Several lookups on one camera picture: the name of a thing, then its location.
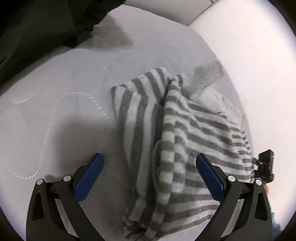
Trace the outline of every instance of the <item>gray and white stripes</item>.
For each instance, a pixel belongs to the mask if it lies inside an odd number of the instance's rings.
[[[218,61],[181,75],[154,69],[112,88],[126,160],[136,180],[123,215],[131,240],[156,240],[202,224],[219,206],[196,170],[204,153],[226,175],[253,179],[250,147],[233,112],[198,101],[198,91],[224,75]]]

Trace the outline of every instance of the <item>person's hand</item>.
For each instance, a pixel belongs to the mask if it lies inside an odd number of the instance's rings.
[[[268,195],[268,192],[269,192],[269,188],[268,188],[268,186],[267,186],[266,184],[263,184],[263,186],[264,186],[264,189],[265,189],[266,195]]]

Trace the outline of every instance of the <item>white mattress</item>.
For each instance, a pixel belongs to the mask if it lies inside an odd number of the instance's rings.
[[[36,180],[73,174],[100,152],[105,166],[81,206],[105,240],[124,240],[121,215],[133,181],[113,119],[110,88],[153,68],[180,74],[214,59],[190,28],[123,5],[78,48],[55,50],[2,89],[0,205],[21,237]],[[215,87],[242,110],[228,76]],[[165,239],[195,239],[204,226]]]
[[[296,209],[296,38],[267,0],[220,0],[190,27],[226,68],[248,117],[254,153],[275,152],[268,198],[284,228]]]

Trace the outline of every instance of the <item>black cloth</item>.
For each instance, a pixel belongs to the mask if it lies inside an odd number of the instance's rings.
[[[295,0],[269,0],[289,24],[296,36],[296,1]]]
[[[0,7],[0,86],[59,45],[89,38],[125,0],[19,0]]]

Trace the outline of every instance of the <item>small black camera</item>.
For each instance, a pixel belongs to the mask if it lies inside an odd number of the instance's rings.
[[[253,163],[258,166],[255,170],[255,178],[261,178],[264,183],[270,183],[274,180],[272,168],[274,164],[274,152],[267,150],[259,154],[259,160],[253,158]]]

